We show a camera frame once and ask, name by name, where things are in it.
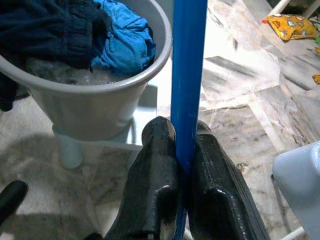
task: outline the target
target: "white marble tile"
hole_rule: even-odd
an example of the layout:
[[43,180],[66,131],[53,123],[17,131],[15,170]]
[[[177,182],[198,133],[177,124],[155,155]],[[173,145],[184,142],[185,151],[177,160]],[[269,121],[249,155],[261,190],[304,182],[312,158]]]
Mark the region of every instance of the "white marble tile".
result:
[[131,151],[105,148],[90,188],[94,205],[120,200],[127,181]]
[[248,105],[203,111],[199,119],[209,125],[235,164],[275,151]]
[[279,144],[289,151],[319,139],[315,127],[304,113],[303,106],[297,104],[296,97],[286,86],[277,86],[256,92],[255,115],[264,112],[275,130]]
[[263,49],[224,53],[203,63],[202,85],[211,106],[279,84],[279,61]]
[[95,212],[99,221],[100,231],[103,236],[110,230],[117,218],[121,201],[112,201],[95,206]]

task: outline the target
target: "laundry in bucket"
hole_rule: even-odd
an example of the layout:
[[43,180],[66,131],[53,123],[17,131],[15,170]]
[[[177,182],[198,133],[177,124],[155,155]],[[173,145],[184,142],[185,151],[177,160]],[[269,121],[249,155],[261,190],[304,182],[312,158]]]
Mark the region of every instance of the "laundry in bucket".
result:
[[110,70],[93,68],[76,69],[63,62],[31,58],[26,61],[26,70],[42,79],[70,85],[105,85],[128,78],[127,74],[114,74]]
[[77,69],[132,75],[156,54],[147,20],[115,0],[1,1],[1,47]]

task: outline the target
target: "soapy water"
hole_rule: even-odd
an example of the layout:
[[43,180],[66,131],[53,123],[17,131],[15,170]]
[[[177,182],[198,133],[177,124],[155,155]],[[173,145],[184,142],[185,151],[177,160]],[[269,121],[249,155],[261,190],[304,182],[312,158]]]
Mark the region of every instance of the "soapy water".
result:
[[39,78],[69,85],[106,85],[129,78],[128,75],[114,74],[110,70],[93,68],[76,69],[62,62],[51,62],[30,58],[26,61],[26,71]]

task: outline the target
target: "blue pole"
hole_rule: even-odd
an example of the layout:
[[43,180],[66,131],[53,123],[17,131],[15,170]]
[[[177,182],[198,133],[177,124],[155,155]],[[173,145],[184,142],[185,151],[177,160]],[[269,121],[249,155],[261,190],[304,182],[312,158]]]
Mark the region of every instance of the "blue pole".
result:
[[[207,0],[174,0],[171,121],[176,131],[176,156],[187,177],[195,155],[207,4]],[[187,179],[184,185],[186,192]],[[178,211],[174,240],[183,239],[186,201]]]

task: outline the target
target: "black clamp jaw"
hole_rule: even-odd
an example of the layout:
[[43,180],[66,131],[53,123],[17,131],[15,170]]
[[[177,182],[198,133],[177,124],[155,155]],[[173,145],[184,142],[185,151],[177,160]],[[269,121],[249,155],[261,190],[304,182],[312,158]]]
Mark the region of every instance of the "black clamp jaw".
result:
[[[173,238],[183,176],[174,127],[157,117],[144,128],[142,143],[113,226],[105,238],[94,233],[85,240]],[[203,122],[197,126],[187,198],[194,240],[270,240],[241,172]]]

